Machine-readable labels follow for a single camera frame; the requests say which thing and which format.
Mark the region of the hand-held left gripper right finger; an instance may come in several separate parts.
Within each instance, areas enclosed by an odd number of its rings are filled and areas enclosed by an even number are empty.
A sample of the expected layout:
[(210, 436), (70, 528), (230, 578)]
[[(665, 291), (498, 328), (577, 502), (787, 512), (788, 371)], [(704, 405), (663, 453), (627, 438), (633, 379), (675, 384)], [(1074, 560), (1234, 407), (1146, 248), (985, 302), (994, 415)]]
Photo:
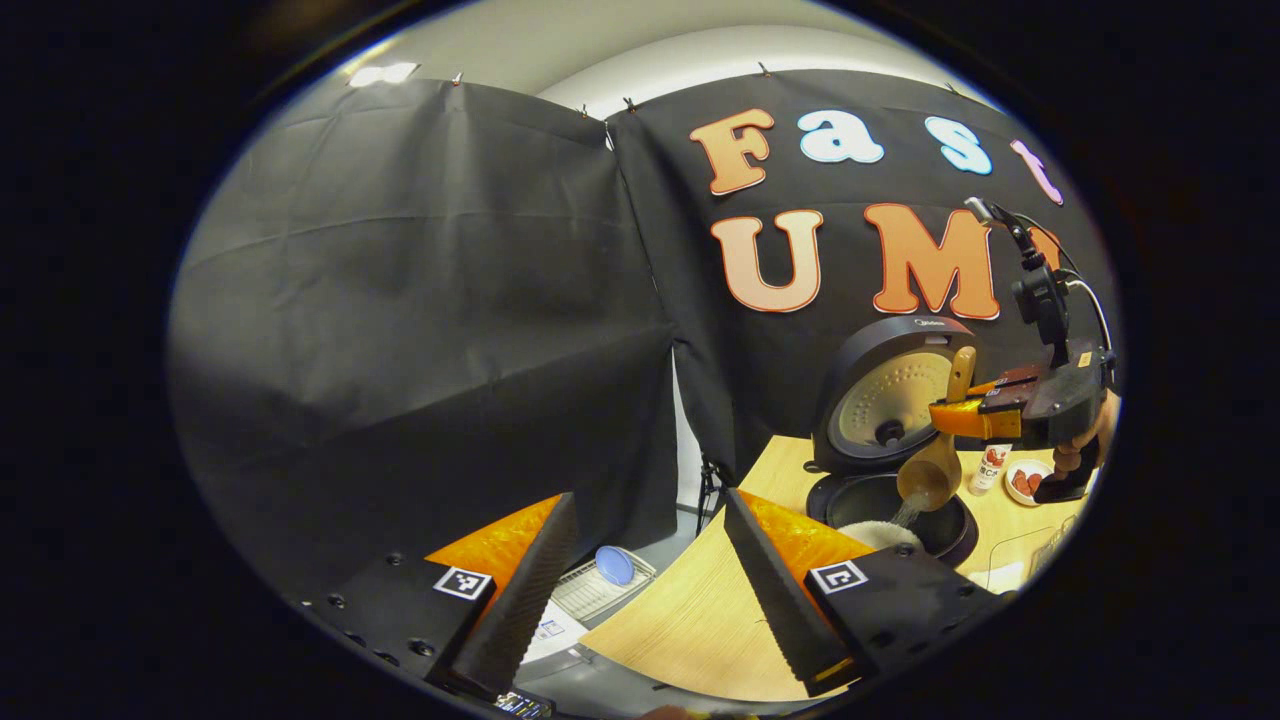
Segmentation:
[(868, 546), (730, 489), (724, 530), (777, 647), (810, 697), (904, 673), (1005, 609), (909, 543)]

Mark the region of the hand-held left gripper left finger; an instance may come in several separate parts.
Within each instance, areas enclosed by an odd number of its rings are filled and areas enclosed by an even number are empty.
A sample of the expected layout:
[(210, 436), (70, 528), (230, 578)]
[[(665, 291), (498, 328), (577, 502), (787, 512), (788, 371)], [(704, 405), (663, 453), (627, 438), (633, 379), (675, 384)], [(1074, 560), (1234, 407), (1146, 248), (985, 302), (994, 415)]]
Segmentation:
[(553, 495), (428, 555), (385, 553), (305, 607), (417, 683), (494, 701), (512, 688), (577, 539), (573, 493)]

